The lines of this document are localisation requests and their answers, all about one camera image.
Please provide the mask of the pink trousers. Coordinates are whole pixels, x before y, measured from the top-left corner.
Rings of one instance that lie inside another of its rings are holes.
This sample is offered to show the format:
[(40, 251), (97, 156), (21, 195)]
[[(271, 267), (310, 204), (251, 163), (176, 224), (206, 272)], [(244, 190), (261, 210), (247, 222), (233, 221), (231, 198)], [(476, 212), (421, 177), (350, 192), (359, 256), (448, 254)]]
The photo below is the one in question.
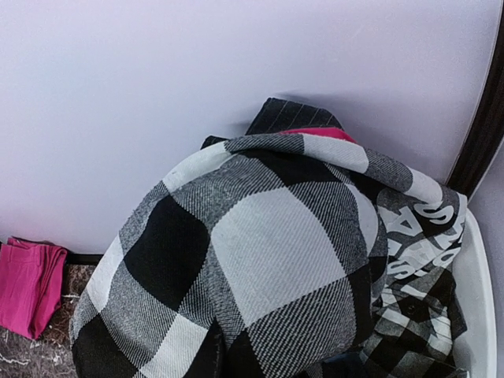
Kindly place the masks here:
[(68, 251), (14, 237), (1, 245), (1, 326), (38, 339), (61, 306)]

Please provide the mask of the dark blue garment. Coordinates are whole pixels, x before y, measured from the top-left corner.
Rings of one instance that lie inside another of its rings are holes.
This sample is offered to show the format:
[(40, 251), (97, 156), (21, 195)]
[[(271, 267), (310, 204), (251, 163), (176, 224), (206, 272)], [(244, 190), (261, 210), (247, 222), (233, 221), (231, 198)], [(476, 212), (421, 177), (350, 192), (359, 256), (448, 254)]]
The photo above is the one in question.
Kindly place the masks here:
[(327, 378), (367, 378), (368, 374), (359, 353), (339, 354), (322, 363), (324, 377)]

